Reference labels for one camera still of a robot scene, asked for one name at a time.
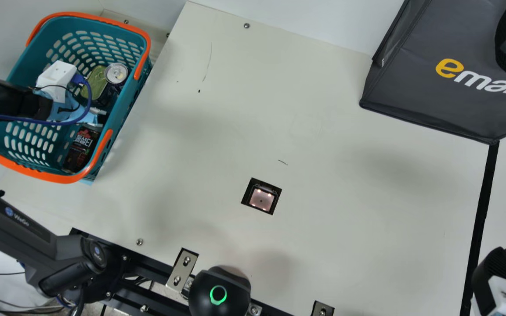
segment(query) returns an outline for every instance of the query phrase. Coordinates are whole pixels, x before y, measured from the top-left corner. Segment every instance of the plastic basket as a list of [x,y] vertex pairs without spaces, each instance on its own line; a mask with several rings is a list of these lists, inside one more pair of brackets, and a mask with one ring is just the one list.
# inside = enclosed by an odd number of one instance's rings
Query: plastic basket
[[150,46],[144,31],[100,16],[62,12],[40,21],[9,74],[9,82],[35,86],[38,75],[56,60],[74,64],[85,76],[96,65],[121,62],[128,66],[130,76],[110,110],[91,159],[80,172],[62,171],[78,125],[0,122],[0,164],[51,182],[94,180],[149,75]]

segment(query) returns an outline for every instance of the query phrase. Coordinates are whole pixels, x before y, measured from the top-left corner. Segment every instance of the black shopping bag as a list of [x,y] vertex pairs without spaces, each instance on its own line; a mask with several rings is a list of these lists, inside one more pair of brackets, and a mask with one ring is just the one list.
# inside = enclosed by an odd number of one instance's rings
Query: black shopping bag
[[495,144],[506,136],[506,0],[406,0],[360,106]]

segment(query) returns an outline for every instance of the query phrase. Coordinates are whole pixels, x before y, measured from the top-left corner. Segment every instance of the blue cable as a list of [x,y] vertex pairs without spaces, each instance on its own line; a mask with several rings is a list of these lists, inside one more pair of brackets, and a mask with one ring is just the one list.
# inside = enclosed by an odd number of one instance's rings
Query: blue cable
[[9,116],[9,115],[1,115],[0,114],[0,120],[27,122],[27,123],[51,125],[51,126],[66,126],[66,125],[76,124],[77,122],[82,120],[82,118],[84,118],[87,115],[87,113],[89,113],[89,110],[91,108],[91,100],[93,99],[93,94],[91,92],[91,87],[89,85],[89,82],[87,82],[87,80],[84,78],[84,76],[82,76],[78,72],[76,72],[76,74],[72,78],[72,82],[76,83],[76,84],[84,84],[87,87],[87,94],[88,94],[87,106],[86,106],[85,110],[83,111],[83,114],[81,114],[78,118],[71,120],[71,121],[65,121],[65,122],[49,122],[49,121],[34,120],[32,118],[20,118],[17,116]]
[[60,305],[62,305],[63,307],[72,309],[72,306],[66,304],[59,296],[56,296],[56,301],[58,301],[58,303],[60,303]]

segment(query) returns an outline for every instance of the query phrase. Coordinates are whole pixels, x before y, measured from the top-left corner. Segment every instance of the black pole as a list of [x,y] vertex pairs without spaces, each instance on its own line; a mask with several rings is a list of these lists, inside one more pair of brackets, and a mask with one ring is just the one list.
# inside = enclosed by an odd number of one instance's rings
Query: black pole
[[472,307],[472,274],[480,260],[481,238],[484,234],[485,219],[488,216],[489,198],[492,194],[493,176],[497,163],[499,142],[489,146],[488,159],[485,163],[484,181],[481,184],[480,200],[477,203],[476,221],[473,225],[472,244],[468,256],[468,269],[466,270],[466,282],[462,294],[460,316],[470,316]]

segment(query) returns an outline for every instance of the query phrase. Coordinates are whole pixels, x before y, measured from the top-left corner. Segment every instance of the white table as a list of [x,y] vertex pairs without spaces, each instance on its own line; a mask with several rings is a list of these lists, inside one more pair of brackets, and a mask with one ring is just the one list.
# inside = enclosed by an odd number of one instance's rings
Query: white table
[[[361,109],[369,66],[187,4],[93,186],[1,186],[55,233],[188,248],[292,314],[456,315],[488,147]],[[251,178],[282,188],[273,216],[240,204]]]

